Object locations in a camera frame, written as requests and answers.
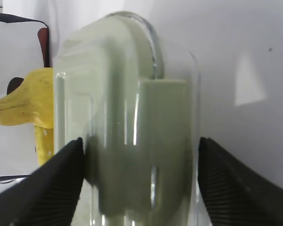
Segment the yellow toy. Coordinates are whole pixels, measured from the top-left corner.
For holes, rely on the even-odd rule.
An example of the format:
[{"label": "yellow toy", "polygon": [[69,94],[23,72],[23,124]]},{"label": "yellow toy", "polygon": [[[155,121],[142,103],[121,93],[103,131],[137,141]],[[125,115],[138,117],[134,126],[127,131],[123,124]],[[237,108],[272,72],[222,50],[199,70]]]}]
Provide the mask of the yellow toy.
[{"label": "yellow toy", "polygon": [[34,124],[39,165],[53,156],[53,69],[30,72],[21,85],[0,99],[0,125]]}]

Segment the white backdrop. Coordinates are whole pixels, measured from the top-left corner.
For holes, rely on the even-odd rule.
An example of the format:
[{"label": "white backdrop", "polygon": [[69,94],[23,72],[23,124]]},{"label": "white backdrop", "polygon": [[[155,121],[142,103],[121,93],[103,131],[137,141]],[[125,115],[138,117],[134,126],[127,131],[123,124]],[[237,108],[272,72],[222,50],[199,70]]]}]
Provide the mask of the white backdrop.
[{"label": "white backdrop", "polygon": [[74,30],[128,10],[192,51],[201,69],[201,134],[283,188],[283,0],[4,0],[51,29],[54,63]]}]

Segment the glass jar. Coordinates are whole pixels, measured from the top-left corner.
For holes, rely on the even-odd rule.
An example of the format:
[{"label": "glass jar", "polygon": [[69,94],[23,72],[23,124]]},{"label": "glass jar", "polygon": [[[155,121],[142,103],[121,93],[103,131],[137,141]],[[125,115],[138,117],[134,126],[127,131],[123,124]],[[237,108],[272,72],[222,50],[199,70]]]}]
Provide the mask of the glass jar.
[{"label": "glass jar", "polygon": [[75,32],[55,74],[55,151],[77,137],[85,148],[72,225],[196,225],[194,55],[118,12]]}]

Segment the black rubber pad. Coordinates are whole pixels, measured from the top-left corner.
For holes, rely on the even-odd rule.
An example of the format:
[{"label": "black rubber pad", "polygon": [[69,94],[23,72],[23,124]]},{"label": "black rubber pad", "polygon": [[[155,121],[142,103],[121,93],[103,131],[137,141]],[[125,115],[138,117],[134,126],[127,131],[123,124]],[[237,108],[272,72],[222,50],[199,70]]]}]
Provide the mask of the black rubber pad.
[{"label": "black rubber pad", "polygon": [[200,140],[198,181],[213,226],[283,226],[283,190],[212,139]]},{"label": "black rubber pad", "polygon": [[0,193],[0,226],[69,226],[83,178],[83,142],[79,138],[22,182]]}]

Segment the pale green object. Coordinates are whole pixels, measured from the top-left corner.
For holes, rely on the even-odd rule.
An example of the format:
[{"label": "pale green object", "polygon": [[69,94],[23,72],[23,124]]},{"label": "pale green object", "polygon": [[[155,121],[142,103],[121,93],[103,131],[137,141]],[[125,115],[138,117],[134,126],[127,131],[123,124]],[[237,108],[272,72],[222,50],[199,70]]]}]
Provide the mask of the pale green object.
[{"label": "pale green object", "polygon": [[190,84],[166,79],[136,19],[114,15],[75,32],[55,67],[55,152],[82,137],[91,185],[72,225],[187,222]]}]

